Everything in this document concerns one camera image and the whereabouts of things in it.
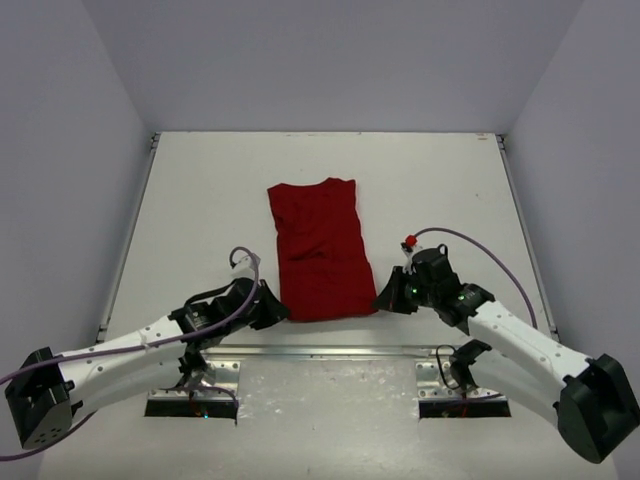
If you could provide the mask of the red t shirt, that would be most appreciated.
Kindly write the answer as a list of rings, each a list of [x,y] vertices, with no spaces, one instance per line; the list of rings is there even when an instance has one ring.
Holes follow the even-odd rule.
[[[276,229],[280,298],[290,320],[311,323],[376,312],[372,267],[357,213],[356,181],[267,189]]]

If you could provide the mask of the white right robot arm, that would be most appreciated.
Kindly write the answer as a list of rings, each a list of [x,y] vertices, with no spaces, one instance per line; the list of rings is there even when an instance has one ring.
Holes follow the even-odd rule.
[[[410,315],[432,309],[469,337],[450,358],[462,391],[498,392],[549,422],[584,460],[602,463],[639,427],[639,404],[619,361],[561,345],[510,312],[493,294],[463,283],[441,244],[423,248],[414,236],[375,299],[378,310]]]

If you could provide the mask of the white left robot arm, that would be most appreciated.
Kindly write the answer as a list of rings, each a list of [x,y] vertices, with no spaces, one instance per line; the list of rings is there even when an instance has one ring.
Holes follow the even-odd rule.
[[[5,384],[21,455],[60,442],[119,401],[152,390],[198,390],[209,369],[205,350],[242,328],[262,330],[289,315],[265,281],[239,278],[111,341],[67,353],[32,352]]]

